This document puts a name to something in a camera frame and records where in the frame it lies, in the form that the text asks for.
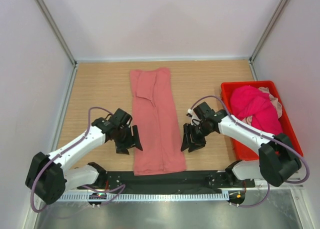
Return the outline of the salmon pink t shirt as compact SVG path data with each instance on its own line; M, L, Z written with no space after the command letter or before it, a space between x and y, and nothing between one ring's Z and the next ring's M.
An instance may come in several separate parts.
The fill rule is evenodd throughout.
M142 150L134 151L136 176L185 171L182 138L168 68L131 70L132 117Z

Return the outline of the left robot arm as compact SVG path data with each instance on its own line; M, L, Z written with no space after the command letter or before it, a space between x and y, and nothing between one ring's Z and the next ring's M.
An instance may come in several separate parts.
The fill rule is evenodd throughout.
M113 141L118 154L129 154L129 149L142 150L137 125L132 116L118 108L106 117L87 120L87 128L78 137L44 154L37 153L31 161L25 185L31 196L38 196L46 205L55 203L65 192L78 187L101 188L107 182L107 171L95 162L83 167L73 166L86 154Z

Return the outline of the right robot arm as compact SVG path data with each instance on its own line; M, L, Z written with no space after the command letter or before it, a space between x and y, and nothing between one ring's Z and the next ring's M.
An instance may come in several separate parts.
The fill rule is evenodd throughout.
M302 167L290 138L284 133L274 135L261 131L227 110L214 111L206 102L188 109L186 115L191 122L183 125L182 151L191 153L202 149L207 143L206 136L218 133L240 142L258 156L257 160L240 160L231 167L238 180L264 179L279 187Z

